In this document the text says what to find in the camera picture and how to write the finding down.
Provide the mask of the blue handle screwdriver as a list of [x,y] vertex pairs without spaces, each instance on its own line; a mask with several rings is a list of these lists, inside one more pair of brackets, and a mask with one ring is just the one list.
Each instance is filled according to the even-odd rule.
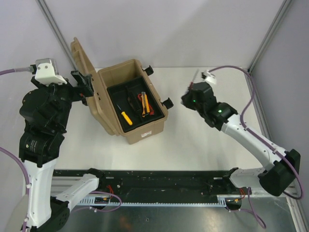
[[190,84],[189,84],[189,87],[188,87],[189,89],[191,88],[191,86],[192,86],[193,83],[195,82],[195,79],[196,79],[198,73],[199,73],[199,69],[197,69],[197,70],[195,71],[195,74],[194,74],[194,76],[193,76],[193,78],[192,78],[192,80],[191,80],[191,82],[190,82]]

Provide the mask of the tan plastic tool box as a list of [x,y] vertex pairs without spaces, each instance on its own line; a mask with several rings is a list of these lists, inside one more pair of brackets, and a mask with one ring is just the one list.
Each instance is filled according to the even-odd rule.
[[86,99],[96,121],[109,135],[123,136],[129,144],[161,133],[174,106],[171,99],[161,101],[149,76],[151,66],[143,68],[137,59],[95,70],[77,38],[70,44],[78,70],[91,75],[94,95]]

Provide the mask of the black tool box tray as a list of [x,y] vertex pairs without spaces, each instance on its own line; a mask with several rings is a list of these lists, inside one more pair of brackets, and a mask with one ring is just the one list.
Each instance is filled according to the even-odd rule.
[[[150,92],[150,88],[142,76],[136,77],[118,85],[108,87],[107,91],[112,100],[112,104],[115,107],[116,115],[118,116],[124,132],[129,132],[164,117],[163,111],[160,109],[158,103],[155,100],[155,97]],[[138,95],[142,92],[147,94],[149,104],[154,110],[153,116],[141,116],[142,103],[139,100]],[[122,107],[126,114],[130,117],[133,122],[132,126],[128,125],[127,122],[123,119],[116,104],[120,105],[120,107]]]

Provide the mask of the red black pliers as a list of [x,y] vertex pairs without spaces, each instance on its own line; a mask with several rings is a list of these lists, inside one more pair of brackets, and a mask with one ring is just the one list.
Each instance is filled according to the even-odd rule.
[[145,92],[142,92],[141,94],[138,95],[138,98],[142,103],[142,115],[141,116],[142,117],[146,117],[148,115],[153,116],[155,113],[154,113],[152,106],[149,104],[147,94]]

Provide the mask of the yellow handle screwdriver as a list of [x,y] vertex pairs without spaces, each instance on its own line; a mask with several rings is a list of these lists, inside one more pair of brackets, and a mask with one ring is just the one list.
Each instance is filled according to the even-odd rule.
[[128,125],[132,126],[133,122],[130,119],[130,117],[126,114],[126,112],[124,111],[124,109],[122,107],[120,107],[120,105],[116,104],[116,106],[118,107],[121,116],[123,117],[123,119],[127,122]]

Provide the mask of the yellow black utility knife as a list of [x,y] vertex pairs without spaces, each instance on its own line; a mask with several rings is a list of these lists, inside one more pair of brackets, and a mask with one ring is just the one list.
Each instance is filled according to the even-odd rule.
[[142,117],[146,117],[150,113],[150,107],[149,107],[148,98],[145,92],[141,93],[141,102],[142,102],[142,108],[143,108]]

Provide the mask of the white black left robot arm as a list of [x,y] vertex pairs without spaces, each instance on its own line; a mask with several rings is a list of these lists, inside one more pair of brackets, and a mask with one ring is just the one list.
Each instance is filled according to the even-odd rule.
[[67,222],[71,210],[89,193],[102,193],[107,182],[99,171],[89,169],[66,191],[51,196],[53,172],[73,102],[85,102],[94,95],[91,75],[72,71],[77,86],[41,84],[32,79],[36,89],[23,98],[20,115],[25,130],[19,143],[19,158],[30,180],[27,227],[32,232],[57,232]]

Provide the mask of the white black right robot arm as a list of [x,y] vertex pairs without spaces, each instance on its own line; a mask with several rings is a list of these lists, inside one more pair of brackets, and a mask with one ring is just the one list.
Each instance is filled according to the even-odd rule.
[[206,82],[192,83],[182,96],[182,104],[197,111],[211,127],[232,137],[246,148],[262,165],[261,168],[233,168],[223,181],[223,189],[234,194],[239,188],[263,188],[280,196],[299,173],[300,154],[277,146],[258,134],[241,120],[240,114],[226,102],[218,102]]

